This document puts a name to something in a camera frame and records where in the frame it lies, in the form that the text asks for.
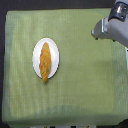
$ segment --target green tablecloth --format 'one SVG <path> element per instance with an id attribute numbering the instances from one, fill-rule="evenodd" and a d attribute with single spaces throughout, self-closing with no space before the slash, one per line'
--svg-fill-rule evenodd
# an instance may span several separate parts
<path id="1" fill-rule="evenodd" d="M 110 125 L 128 117 L 125 47 L 94 40 L 91 29 L 110 9 L 9 11 L 5 30 L 2 118 L 10 126 Z M 47 85 L 32 53 L 49 37 L 60 52 Z"/>

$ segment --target white plate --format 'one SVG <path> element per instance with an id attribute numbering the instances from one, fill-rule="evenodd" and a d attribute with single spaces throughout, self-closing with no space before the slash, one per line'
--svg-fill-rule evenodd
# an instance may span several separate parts
<path id="1" fill-rule="evenodd" d="M 40 54 L 41 54 L 42 46 L 45 42 L 48 43 L 51 54 L 51 70 L 48 76 L 48 78 L 50 78 L 56 73 L 59 65 L 59 51 L 53 40 L 51 40 L 50 38 L 43 38 L 39 40 L 33 51 L 32 62 L 36 74 L 41 78 L 40 69 L 39 69 Z"/>

